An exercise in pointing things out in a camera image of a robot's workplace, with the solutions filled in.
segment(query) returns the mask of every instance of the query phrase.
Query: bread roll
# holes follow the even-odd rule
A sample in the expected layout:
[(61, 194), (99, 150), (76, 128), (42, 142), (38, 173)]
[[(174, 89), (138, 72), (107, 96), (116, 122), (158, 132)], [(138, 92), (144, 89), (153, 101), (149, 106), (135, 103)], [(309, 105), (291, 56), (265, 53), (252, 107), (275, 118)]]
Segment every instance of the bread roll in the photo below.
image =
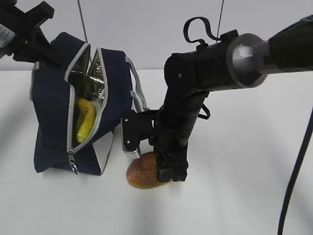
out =
[(157, 180), (157, 153), (149, 152), (135, 159), (127, 169), (128, 183), (136, 188), (154, 188), (161, 186)]

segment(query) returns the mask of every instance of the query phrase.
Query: yellow object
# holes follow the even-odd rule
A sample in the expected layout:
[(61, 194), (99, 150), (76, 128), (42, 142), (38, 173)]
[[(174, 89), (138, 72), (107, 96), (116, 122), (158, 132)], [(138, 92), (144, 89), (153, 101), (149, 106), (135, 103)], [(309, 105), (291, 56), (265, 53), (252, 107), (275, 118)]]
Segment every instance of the yellow object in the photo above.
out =
[(77, 141), (81, 143), (88, 138), (92, 131), (96, 112), (94, 105), (84, 98), (77, 97), (75, 104), (80, 111), (76, 123), (76, 137)]

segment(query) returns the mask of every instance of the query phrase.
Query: white wall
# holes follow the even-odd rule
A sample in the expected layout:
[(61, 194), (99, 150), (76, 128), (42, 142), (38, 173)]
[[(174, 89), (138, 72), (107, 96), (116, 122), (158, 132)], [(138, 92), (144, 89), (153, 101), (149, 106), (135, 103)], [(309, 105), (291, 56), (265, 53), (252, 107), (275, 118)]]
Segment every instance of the white wall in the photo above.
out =
[[(80, 0), (87, 35), (93, 51), (96, 47), (119, 49), (131, 57), (138, 69), (161, 69), (173, 52), (195, 49), (185, 42), (182, 28), (186, 20), (205, 16), (217, 32), (222, 0)], [(20, 0), (24, 11), (41, 0)], [(49, 40), (66, 31), (84, 39), (76, 0), (47, 0), (55, 16), (42, 29)], [(313, 0), (225, 0), (221, 33), (238, 29), (264, 39), (313, 14)], [(194, 22), (191, 38), (204, 37), (201, 22)], [(29, 63), (0, 60), (0, 70), (28, 70)]]

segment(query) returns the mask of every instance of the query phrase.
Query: white tabletop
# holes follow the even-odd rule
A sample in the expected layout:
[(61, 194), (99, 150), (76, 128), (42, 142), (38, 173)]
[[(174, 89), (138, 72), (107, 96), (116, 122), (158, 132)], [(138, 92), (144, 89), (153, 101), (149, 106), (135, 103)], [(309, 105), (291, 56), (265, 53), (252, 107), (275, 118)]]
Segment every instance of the white tabletop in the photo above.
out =
[[(148, 105), (163, 72), (139, 71)], [(313, 73), (270, 76), (255, 89), (216, 92), (188, 149), (188, 177), (155, 189), (128, 185), (117, 132), (102, 176), (33, 166), (37, 119), (30, 72), (0, 72), (1, 235), (270, 235), (313, 105)], [(313, 144), (286, 219), (286, 235), (313, 234)]]

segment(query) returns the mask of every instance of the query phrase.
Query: cable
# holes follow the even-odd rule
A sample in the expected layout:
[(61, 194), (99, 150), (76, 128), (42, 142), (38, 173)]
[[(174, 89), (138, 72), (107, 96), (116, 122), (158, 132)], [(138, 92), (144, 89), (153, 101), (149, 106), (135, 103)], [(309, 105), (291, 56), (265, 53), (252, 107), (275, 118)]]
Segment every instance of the cable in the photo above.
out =
[(221, 21), (222, 21), (223, 8), (224, 8), (224, 0), (222, 0), (221, 13), (220, 13), (220, 19), (219, 19), (219, 26), (218, 26), (218, 29), (217, 29), (217, 36), (216, 36), (216, 37), (219, 37), (219, 33), (220, 33), (220, 27), (221, 27)]
[(283, 234), (283, 229), (284, 229), (284, 223), (285, 223), (285, 219), (286, 219), (286, 214), (287, 214), (287, 210), (288, 210), (288, 205), (290, 202), (290, 198), (291, 198), (291, 194), (292, 194), (292, 190), (295, 184), (295, 181), (297, 180), (305, 153), (307, 151), (307, 148), (309, 146), (310, 143), (310, 139), (312, 136), (312, 131), (313, 131), (313, 108), (312, 108), (312, 112), (311, 112), (311, 117), (309, 120), (309, 124), (307, 127), (307, 130), (305, 132), (300, 150), (299, 150), (299, 154), (297, 157), (297, 160), (295, 162), (287, 189), (286, 189), (286, 193), (285, 193), (285, 198), (284, 198), (284, 202), (283, 202), (283, 206), (282, 206), (282, 211), (280, 213), (280, 218), (279, 218), (279, 224), (278, 224), (278, 235), (282, 235)]
[(82, 21), (82, 27), (83, 27), (83, 32), (84, 32), (85, 40), (86, 40), (86, 43), (88, 43), (88, 38), (87, 38), (87, 33), (86, 33), (86, 27), (85, 27), (84, 17), (83, 17), (83, 11), (82, 11), (82, 7), (81, 7), (81, 5), (80, 5), (80, 1), (79, 1), (79, 0), (77, 0), (77, 4), (78, 4), (78, 9), (79, 9), (80, 19), (81, 19), (81, 21)]

